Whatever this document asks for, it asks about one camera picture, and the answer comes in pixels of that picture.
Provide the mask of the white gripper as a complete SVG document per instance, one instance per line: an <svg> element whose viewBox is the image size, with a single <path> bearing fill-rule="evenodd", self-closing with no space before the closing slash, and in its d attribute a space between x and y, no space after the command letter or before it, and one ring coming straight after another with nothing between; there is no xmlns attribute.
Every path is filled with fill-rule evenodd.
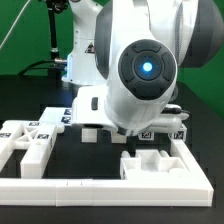
<svg viewBox="0 0 224 224"><path fill-rule="evenodd" d="M144 132L175 133L189 117L180 106L139 100L120 89L81 87L72 103L72 126L103 129L121 135Z"/></svg>

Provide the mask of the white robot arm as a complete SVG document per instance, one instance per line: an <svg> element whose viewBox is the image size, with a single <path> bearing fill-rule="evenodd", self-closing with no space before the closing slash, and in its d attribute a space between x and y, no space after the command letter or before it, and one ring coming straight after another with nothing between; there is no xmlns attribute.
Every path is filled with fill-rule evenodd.
<svg viewBox="0 0 224 224"><path fill-rule="evenodd" d="M178 69L205 65L223 41L214 0L110 0L94 38L104 83L78 90L72 123L124 136L178 131L187 118L170 103Z"/></svg>

